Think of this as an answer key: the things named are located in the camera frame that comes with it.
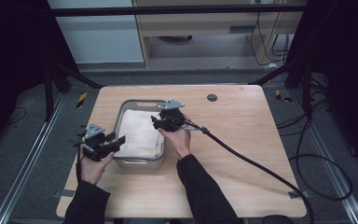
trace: left hand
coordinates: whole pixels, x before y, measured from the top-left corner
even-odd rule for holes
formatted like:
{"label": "left hand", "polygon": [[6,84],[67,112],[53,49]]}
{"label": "left hand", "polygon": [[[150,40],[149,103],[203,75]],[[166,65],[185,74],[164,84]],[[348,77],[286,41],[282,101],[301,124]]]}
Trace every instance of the left hand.
{"label": "left hand", "polygon": [[105,167],[112,161],[114,152],[111,152],[102,161],[92,161],[87,157],[83,157],[83,148],[80,150],[81,157],[81,179],[93,185],[97,185],[103,176]]}

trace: person's hand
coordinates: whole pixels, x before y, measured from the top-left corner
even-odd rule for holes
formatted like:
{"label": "person's hand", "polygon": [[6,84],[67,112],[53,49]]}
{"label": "person's hand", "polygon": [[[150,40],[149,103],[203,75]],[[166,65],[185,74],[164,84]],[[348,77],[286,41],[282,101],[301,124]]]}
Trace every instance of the person's hand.
{"label": "person's hand", "polygon": [[[184,116],[187,120],[190,120],[190,118],[187,115],[184,114]],[[186,131],[184,129],[178,129],[174,133],[167,132],[163,129],[158,129],[158,131],[172,142],[177,153],[179,154],[180,159],[190,154],[190,139],[191,139],[190,131]]]}
{"label": "person's hand", "polygon": [[83,148],[81,148],[81,179],[89,182],[93,185],[96,185],[103,176],[103,172],[107,164],[109,164],[113,159],[113,152],[111,152],[105,159],[102,161],[92,161],[87,157],[83,157]]}

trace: wooden table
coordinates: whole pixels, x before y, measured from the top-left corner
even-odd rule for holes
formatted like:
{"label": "wooden table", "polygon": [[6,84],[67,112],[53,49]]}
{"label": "wooden table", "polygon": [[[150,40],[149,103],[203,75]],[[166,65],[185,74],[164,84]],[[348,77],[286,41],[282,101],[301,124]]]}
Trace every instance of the wooden table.
{"label": "wooden table", "polygon": [[[215,102],[207,95],[216,94]],[[89,123],[113,130],[121,104],[128,99],[175,99],[181,111],[227,145],[296,186],[264,92],[259,86],[131,86],[102,88]],[[219,184],[239,217],[281,214],[303,217],[306,208],[280,181],[246,163],[201,132],[193,132],[191,151]],[[159,169],[124,169],[114,161],[98,186],[112,193],[107,217],[192,217],[185,189],[176,173],[176,152],[167,141]],[[65,189],[76,189],[73,166]],[[61,197],[57,215],[64,217],[71,197]]]}

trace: folded towel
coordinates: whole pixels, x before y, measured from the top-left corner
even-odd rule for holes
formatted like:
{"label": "folded towel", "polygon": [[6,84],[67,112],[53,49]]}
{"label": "folded towel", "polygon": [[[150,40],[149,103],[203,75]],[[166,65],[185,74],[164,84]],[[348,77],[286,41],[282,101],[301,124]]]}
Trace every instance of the folded towel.
{"label": "folded towel", "polygon": [[154,159],[162,153],[164,136],[153,127],[151,116],[158,112],[126,110],[118,130],[118,137],[126,135],[126,143],[115,157],[141,157]]}

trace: black sleeve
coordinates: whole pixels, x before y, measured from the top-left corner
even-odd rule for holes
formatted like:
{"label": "black sleeve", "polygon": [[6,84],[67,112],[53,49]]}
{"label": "black sleeve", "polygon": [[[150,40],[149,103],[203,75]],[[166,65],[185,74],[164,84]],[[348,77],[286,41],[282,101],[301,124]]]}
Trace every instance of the black sleeve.
{"label": "black sleeve", "polygon": [[64,224],[104,224],[104,212],[110,193],[86,181],[80,181],[74,199],[65,213]]}
{"label": "black sleeve", "polygon": [[240,223],[222,190],[194,155],[182,158],[176,168],[196,223]]}

